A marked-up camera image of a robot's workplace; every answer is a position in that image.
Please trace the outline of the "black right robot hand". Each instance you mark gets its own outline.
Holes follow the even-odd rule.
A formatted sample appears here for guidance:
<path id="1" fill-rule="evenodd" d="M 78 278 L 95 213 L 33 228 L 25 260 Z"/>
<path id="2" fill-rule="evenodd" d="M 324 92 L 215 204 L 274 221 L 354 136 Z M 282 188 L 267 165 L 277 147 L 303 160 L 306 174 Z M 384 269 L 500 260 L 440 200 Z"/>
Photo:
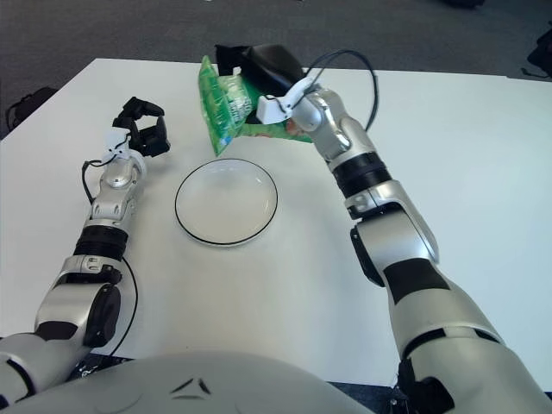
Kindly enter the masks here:
<path id="1" fill-rule="evenodd" d="M 283 97 L 305 77 L 299 61 L 278 44 L 229 47 L 215 45 L 220 76 L 230 76 L 239 67 L 240 74 L 258 91 Z"/>

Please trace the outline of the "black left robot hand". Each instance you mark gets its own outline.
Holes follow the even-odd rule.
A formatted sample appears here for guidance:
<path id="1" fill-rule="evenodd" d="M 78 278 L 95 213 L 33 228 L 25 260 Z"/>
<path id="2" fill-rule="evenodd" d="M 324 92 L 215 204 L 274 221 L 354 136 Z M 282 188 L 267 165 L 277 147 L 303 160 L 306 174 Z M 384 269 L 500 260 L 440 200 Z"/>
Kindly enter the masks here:
<path id="1" fill-rule="evenodd" d="M 125 134 L 122 144 L 116 144 L 116 147 L 128 143 L 129 149 L 145 157 L 156 157 L 168 152 L 171 145 L 167 139 L 164 115 L 165 111 L 157 104 L 131 97 L 112 123 L 113 128 L 122 129 Z M 138 129 L 136 122 L 143 116 L 155 117 L 155 124 Z"/>

